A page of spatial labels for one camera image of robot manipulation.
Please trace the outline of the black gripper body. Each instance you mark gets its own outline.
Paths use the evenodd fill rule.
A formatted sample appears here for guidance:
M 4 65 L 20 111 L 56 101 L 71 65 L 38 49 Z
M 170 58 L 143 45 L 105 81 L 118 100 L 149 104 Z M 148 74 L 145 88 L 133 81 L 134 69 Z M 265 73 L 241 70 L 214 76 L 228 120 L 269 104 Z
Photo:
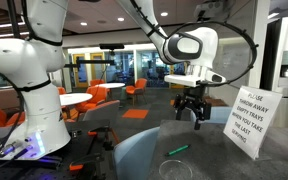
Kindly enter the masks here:
M 202 113 L 204 120 L 206 116 L 206 111 L 211 108 L 211 104 L 207 103 L 203 99 L 205 89 L 205 85 L 184 88 L 183 94 L 177 94 L 175 96 L 173 107 L 175 108 L 175 110 L 176 108 L 181 107 L 182 111 L 185 108 L 188 108 L 193 112 L 195 118 L 198 113 Z

